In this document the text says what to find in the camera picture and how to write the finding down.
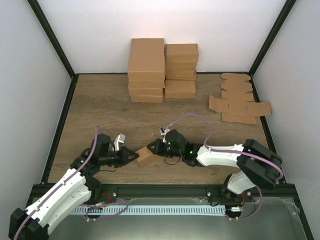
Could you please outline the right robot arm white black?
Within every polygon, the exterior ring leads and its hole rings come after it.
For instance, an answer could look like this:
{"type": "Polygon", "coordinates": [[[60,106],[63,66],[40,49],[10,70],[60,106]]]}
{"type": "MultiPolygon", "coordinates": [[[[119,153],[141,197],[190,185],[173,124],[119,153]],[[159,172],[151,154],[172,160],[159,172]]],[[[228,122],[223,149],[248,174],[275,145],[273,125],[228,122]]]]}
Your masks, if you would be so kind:
{"type": "Polygon", "coordinates": [[[227,166],[238,168],[230,174],[221,188],[221,197],[232,202],[245,191],[257,187],[272,190],[284,176],[282,158],[253,139],[232,146],[209,146],[192,143],[177,130],[161,128],[161,139],[147,145],[153,154],[180,158],[190,167],[227,166]]]}

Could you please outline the top large folded cardboard box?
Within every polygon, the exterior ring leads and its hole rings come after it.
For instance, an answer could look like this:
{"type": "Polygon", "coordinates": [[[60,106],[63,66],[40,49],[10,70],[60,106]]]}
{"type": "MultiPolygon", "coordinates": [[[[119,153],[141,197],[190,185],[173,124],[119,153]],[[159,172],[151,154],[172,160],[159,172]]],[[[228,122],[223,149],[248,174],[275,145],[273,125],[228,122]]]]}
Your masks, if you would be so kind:
{"type": "Polygon", "coordinates": [[[164,81],[165,62],[163,38],[133,38],[128,59],[128,79],[130,81],[164,81]]]}

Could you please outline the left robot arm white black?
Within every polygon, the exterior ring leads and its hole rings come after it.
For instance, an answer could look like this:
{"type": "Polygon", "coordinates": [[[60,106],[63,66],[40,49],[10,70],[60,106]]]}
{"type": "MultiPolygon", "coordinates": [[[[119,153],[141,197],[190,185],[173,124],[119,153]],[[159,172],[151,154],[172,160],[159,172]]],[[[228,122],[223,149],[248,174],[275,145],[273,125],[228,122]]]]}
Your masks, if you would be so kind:
{"type": "Polygon", "coordinates": [[[63,177],[40,199],[10,216],[8,237],[11,240],[47,240],[55,228],[78,206],[97,202],[102,196],[101,182],[94,175],[102,166],[120,168],[138,153],[122,143],[120,134],[112,140],[106,134],[96,134],[91,146],[78,156],[63,177]]]}

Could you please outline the grey metal base plate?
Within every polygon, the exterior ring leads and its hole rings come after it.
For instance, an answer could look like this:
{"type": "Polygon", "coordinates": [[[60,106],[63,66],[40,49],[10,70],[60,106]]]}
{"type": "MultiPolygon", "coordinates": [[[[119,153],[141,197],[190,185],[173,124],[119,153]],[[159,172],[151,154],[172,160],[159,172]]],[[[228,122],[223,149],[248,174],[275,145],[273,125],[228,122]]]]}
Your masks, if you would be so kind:
{"type": "MultiPolygon", "coordinates": [[[[182,206],[208,206],[188,200],[182,206]]],[[[245,204],[243,218],[204,215],[121,215],[129,206],[178,206],[173,201],[135,199],[115,215],[71,213],[48,240],[305,240],[299,210],[289,198],[267,197],[245,204]]]]}

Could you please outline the bottom small folded box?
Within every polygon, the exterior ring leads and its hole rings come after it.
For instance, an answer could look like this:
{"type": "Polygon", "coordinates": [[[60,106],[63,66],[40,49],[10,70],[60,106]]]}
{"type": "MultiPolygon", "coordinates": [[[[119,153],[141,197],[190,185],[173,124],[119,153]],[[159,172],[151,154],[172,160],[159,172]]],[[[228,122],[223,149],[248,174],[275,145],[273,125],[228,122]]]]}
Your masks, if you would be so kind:
{"type": "Polygon", "coordinates": [[[168,99],[194,99],[196,97],[196,81],[166,80],[164,94],[168,99]]]}

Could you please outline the black aluminium frame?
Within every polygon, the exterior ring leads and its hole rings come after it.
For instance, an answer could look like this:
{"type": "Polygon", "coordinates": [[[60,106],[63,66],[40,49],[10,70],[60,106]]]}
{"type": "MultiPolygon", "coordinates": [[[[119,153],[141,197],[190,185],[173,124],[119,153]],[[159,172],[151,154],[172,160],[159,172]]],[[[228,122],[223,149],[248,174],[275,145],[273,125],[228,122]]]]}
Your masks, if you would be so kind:
{"type": "MultiPolygon", "coordinates": [[[[260,66],[263,58],[267,54],[267,51],[271,47],[274,39],[276,38],[278,32],[280,31],[282,25],[287,19],[289,13],[295,5],[294,0],[287,0],[277,19],[275,20],[269,34],[266,37],[257,57],[255,58],[248,74],[252,77],[258,67],[260,66]]],[[[63,127],[65,125],[68,111],[70,109],[70,105],[72,102],[72,98],[76,89],[76,84],[79,79],[79,74],[75,73],[65,52],[63,51],[50,23],[48,22],[45,13],[43,12],[40,4],[36,0],[28,1],[29,6],[33,10],[35,16],[37,17],[39,23],[41,24],[45,34],[51,42],[51,45],[55,49],[58,54],[60,61],[64,65],[67,70],[71,82],[69,85],[69,89],[66,95],[66,99],[64,101],[64,105],[62,108],[62,112],[59,118],[59,122],[55,131],[55,135],[53,138],[53,142],[49,151],[48,159],[43,171],[43,175],[41,178],[40,184],[35,184],[32,187],[30,199],[33,199],[40,192],[48,190],[50,187],[53,187],[52,183],[48,183],[48,177],[50,175],[52,165],[54,162],[54,157],[56,155],[58,144],[61,139],[61,135],[63,132],[63,127]]],[[[308,240],[312,240],[313,234],[310,229],[308,220],[306,218],[304,209],[302,207],[298,192],[294,184],[287,183],[286,178],[283,176],[279,179],[280,183],[275,186],[273,190],[262,191],[262,194],[266,197],[286,197],[290,196],[294,199],[294,203],[299,210],[299,219],[302,224],[302,228],[304,234],[308,240]]],[[[116,184],[115,193],[124,193],[127,197],[133,198],[160,198],[160,197],[168,197],[168,198],[184,198],[187,194],[190,196],[199,195],[201,197],[206,197],[209,200],[213,199],[213,193],[217,193],[218,190],[222,187],[220,184],[116,184]]],[[[9,224],[9,233],[8,237],[11,240],[47,240],[49,235],[44,233],[45,228],[40,227],[38,223],[36,223],[31,218],[27,219],[27,222],[23,224],[23,219],[19,219],[17,221],[11,221],[9,224]]]]}

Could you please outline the stack of flat cardboard blanks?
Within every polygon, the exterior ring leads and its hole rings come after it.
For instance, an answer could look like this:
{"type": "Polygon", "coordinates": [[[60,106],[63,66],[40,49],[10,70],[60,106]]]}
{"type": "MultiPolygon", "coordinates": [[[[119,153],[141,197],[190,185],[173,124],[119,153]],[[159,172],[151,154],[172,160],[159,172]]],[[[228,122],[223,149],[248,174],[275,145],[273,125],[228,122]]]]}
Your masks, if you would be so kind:
{"type": "Polygon", "coordinates": [[[210,96],[208,108],[221,113],[221,120],[229,123],[256,124],[257,117],[272,113],[268,101],[256,102],[251,77],[240,73],[222,73],[221,97],[210,96]]]}

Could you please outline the bottom large folded box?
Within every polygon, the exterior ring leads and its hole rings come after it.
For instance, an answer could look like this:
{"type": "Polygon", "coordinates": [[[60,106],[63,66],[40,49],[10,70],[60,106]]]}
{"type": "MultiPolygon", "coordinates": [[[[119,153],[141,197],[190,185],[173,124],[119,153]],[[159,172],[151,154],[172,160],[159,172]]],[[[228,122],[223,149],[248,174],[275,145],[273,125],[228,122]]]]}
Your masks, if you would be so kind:
{"type": "Polygon", "coordinates": [[[162,103],[164,96],[153,96],[153,95],[133,95],[131,101],[135,103],[162,103]]]}

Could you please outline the top small folded cardboard box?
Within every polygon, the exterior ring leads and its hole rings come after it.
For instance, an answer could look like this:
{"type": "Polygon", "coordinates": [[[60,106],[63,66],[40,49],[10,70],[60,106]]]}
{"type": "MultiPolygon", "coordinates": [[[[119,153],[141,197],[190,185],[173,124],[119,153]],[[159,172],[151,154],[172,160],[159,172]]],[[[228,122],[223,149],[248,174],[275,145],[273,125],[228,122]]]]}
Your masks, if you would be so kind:
{"type": "Polygon", "coordinates": [[[197,43],[166,44],[167,62],[198,62],[199,49],[197,43]]]}

